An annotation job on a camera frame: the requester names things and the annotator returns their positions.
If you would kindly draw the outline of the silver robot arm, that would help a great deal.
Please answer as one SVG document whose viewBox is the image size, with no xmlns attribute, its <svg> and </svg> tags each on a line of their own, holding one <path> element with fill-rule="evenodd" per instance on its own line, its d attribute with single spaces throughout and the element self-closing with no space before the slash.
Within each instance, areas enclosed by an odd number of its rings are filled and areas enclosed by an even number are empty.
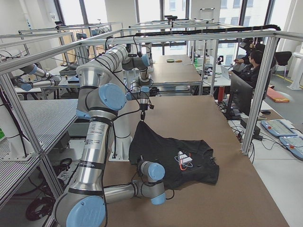
<svg viewBox="0 0 303 227">
<path fill-rule="evenodd" d="M 53 207 L 55 221 L 62 227 L 99 227 L 107 224 L 107 204 L 132 197 L 149 198 L 153 205 L 166 201 L 161 164 L 140 160 L 138 171 L 147 182 L 134 180 L 120 186 L 105 187 L 110 129 L 126 104 L 125 92 L 112 83 L 113 69 L 86 63 L 77 68 L 80 79 L 78 107 L 89 116 L 89 128 L 75 182 Z"/>
<path fill-rule="evenodd" d="M 111 120 L 119 118 L 121 110 L 128 100 L 139 100 L 141 120 L 145 112 L 153 105 L 149 101 L 150 89 L 140 86 L 140 82 L 149 79 L 149 57 L 146 54 L 131 54 L 127 47 L 118 44 L 100 56 L 77 67 L 80 91 L 76 115 L 90 119 L 94 110 L 113 114 Z M 138 69 L 140 78 L 127 88 L 123 80 L 123 71 Z"/>
</svg>

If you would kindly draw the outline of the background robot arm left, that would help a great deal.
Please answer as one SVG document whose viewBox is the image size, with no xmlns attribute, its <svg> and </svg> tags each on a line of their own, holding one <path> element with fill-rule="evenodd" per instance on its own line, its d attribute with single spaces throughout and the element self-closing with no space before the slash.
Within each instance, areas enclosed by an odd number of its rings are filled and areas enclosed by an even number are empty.
<svg viewBox="0 0 303 227">
<path fill-rule="evenodd" d="M 19 87 L 23 91 L 30 92 L 34 88 L 79 88 L 80 80 L 76 74 L 76 66 L 67 65 L 62 67 L 60 71 L 54 70 L 48 72 L 41 69 L 38 64 L 33 63 L 20 69 L 23 74 L 18 76 L 10 76 L 14 86 Z M 145 111 L 153 109 L 150 101 L 150 88 L 133 86 L 126 93 L 126 99 L 137 100 L 139 103 L 139 110 L 141 111 L 141 120 L 145 119 Z"/>
</svg>

